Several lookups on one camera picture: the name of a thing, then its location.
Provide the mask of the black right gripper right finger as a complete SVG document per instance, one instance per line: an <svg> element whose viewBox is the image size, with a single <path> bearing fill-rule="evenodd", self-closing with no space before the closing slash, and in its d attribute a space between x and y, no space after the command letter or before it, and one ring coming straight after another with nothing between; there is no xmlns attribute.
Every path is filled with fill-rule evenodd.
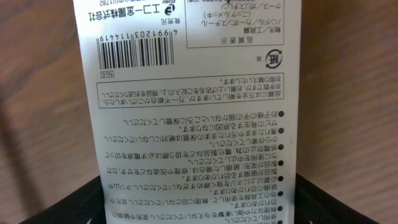
<svg viewBox="0 0 398 224"><path fill-rule="evenodd" d="M295 224L379 224L296 174Z"/></svg>

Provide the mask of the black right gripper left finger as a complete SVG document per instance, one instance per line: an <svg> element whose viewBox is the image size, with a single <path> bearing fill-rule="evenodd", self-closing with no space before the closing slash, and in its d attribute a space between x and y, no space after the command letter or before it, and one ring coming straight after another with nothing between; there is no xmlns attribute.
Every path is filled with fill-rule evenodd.
<svg viewBox="0 0 398 224"><path fill-rule="evenodd" d="M95 177L59 202L21 224L106 224L104 193Z"/></svg>

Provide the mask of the white blue tool box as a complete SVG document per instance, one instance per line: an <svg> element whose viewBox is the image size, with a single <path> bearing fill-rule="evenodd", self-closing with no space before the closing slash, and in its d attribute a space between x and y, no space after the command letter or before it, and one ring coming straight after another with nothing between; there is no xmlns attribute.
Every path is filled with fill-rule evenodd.
<svg viewBox="0 0 398 224"><path fill-rule="evenodd" d="M300 0L75 0L106 221L293 223Z"/></svg>

